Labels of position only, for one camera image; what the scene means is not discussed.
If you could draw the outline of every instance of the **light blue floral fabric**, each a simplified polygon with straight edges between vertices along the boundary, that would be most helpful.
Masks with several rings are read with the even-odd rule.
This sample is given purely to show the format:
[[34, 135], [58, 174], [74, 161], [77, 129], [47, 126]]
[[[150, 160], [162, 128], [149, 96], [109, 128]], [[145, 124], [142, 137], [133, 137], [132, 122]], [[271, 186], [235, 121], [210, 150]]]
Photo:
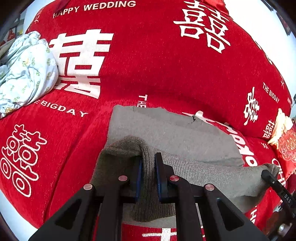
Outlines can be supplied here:
[[54, 55], [37, 31], [16, 39], [0, 59], [0, 119], [51, 91], [58, 76]]

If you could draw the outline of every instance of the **metal screw head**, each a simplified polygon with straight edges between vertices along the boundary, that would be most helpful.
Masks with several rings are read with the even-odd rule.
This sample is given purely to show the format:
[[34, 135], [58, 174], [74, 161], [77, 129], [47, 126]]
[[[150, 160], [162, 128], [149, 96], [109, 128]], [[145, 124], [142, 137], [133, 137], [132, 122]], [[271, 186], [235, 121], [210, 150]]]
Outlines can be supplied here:
[[125, 175], [119, 176], [119, 178], [118, 178], [118, 180], [121, 182], [125, 182], [127, 179], [128, 179], [128, 177]]
[[285, 226], [286, 226], [286, 225], [283, 223], [283, 224], [279, 227], [279, 232], [283, 232]]
[[212, 184], [207, 184], [207, 185], [205, 185], [205, 189], [207, 189], [208, 191], [213, 191], [215, 189], [215, 187]]
[[172, 181], [172, 182], [176, 182], [176, 181], [179, 181], [179, 177], [178, 176], [176, 176], [176, 175], [172, 175], [172, 176], [170, 176], [170, 180]]
[[92, 189], [92, 184], [90, 184], [90, 183], [88, 183], [88, 184], [85, 184], [84, 186], [83, 186], [83, 189], [84, 190], [91, 190]]

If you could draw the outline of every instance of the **gray fabric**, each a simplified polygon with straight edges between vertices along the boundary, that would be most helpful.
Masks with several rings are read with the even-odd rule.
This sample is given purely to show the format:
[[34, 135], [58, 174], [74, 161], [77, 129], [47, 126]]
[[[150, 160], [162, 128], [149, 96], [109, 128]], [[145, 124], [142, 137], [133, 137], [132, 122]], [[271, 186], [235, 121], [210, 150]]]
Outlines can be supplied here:
[[12, 44], [14, 43], [14, 41], [15, 41], [15, 39], [10, 40], [9, 42], [3, 44], [0, 47], [0, 59], [10, 49], [10, 47], [12, 46]]
[[[129, 111], [129, 118], [124, 118], [125, 109]], [[267, 189], [261, 179], [261, 172], [267, 169], [276, 176], [279, 171], [277, 166], [265, 164], [258, 167], [240, 167], [241, 163], [236, 160], [238, 157], [236, 157], [235, 150], [237, 152], [238, 150], [234, 141], [232, 140], [232, 145], [236, 149], [232, 148], [230, 142], [225, 145], [227, 134], [199, 119], [193, 121], [191, 117], [173, 113], [171, 115], [160, 108], [154, 110], [156, 112], [143, 108], [134, 109], [133, 107], [116, 106], [114, 108], [107, 140], [107, 145], [112, 144], [106, 146], [100, 153], [91, 180], [94, 185], [102, 185], [111, 182], [120, 175], [129, 176], [134, 157], [142, 156], [142, 190], [139, 202], [133, 206], [129, 217], [134, 221], [150, 222], [175, 215], [173, 204], [159, 204], [158, 202], [154, 171], [154, 154], [158, 151], [162, 153], [164, 163], [171, 165], [176, 175], [200, 186], [206, 183], [214, 184], [242, 212], [248, 211], [259, 203]], [[189, 136], [186, 135], [188, 129], [191, 133]], [[194, 146], [192, 142], [200, 143], [200, 145]], [[227, 150], [220, 149], [220, 145], [223, 145]], [[222, 166], [231, 165], [231, 162], [235, 167]]]
[[244, 161], [230, 135], [200, 119], [162, 108], [117, 105], [113, 109], [106, 145], [125, 136], [142, 138], [149, 146], [181, 156], [223, 166], [242, 166]]

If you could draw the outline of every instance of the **red bedspread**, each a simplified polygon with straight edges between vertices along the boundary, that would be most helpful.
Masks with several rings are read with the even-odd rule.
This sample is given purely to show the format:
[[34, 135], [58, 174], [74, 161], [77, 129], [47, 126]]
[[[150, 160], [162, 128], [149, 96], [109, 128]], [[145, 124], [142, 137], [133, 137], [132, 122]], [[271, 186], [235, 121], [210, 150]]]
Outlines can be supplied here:
[[[194, 0], [71, 0], [54, 13], [57, 4], [39, 11], [29, 31], [48, 41], [59, 81], [0, 120], [0, 188], [34, 226], [89, 182], [116, 104], [202, 111], [233, 127], [210, 121], [233, 136], [246, 165], [279, 164], [263, 139], [278, 108], [290, 114], [290, 94], [272, 61], [228, 15]], [[276, 202], [268, 191], [247, 216], [262, 228]], [[138, 237], [126, 228], [123, 241]]]

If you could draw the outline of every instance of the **crumpled blanket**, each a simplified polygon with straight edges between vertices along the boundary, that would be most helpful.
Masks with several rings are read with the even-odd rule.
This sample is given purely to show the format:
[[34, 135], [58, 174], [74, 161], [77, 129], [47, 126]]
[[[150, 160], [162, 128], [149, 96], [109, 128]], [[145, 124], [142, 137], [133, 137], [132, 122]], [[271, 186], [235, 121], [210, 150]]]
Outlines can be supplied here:
[[285, 113], [279, 108], [276, 116], [276, 123], [274, 130], [271, 134], [271, 139], [267, 142], [268, 144], [275, 145], [278, 149], [279, 139], [283, 134], [286, 134], [288, 130], [293, 127], [293, 122], [290, 117], [286, 116]]
[[54, 55], [37, 31], [16, 39], [0, 59], [0, 119], [51, 91], [58, 75]]

